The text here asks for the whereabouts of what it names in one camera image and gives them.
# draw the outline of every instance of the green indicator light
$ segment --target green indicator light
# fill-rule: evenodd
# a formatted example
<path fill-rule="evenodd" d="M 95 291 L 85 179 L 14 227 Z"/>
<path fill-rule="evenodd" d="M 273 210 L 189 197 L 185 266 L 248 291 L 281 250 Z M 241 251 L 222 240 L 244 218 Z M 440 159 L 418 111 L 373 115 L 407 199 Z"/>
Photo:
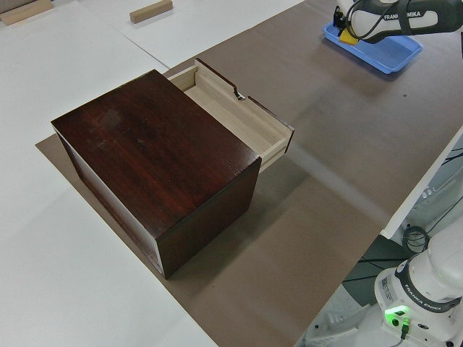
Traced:
<path fill-rule="evenodd" d="M 402 316 L 404 313 L 408 312 L 409 308 L 407 306 L 401 305 L 397 307 L 393 307 L 391 309 L 387 309 L 384 311 L 384 316 L 386 321 L 392 325 L 392 319 L 395 318 L 396 315 Z"/>

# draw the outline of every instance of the dark brown wooden box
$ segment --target dark brown wooden box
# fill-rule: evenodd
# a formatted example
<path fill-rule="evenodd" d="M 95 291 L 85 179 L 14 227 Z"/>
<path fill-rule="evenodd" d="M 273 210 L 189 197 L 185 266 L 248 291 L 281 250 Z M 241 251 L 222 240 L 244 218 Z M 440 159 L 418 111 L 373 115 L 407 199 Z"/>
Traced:
<path fill-rule="evenodd" d="M 267 134 L 268 145 L 258 139 L 251 149 L 187 96 L 190 90 L 205 97 L 210 83 L 198 87 L 200 72 L 229 99 L 212 102 L 220 117 L 232 118 L 227 109 L 237 103 L 238 113 L 252 109 L 271 118 L 247 121 L 267 129 L 257 131 Z M 292 128 L 235 94 L 235 86 L 198 62 L 172 82 L 149 72 L 52 121 L 80 178 L 165 277 L 248 209 L 261 157 L 270 163 L 289 144 Z M 240 137 L 258 137 L 247 126 L 239 131 L 239 121 L 225 123 Z"/>

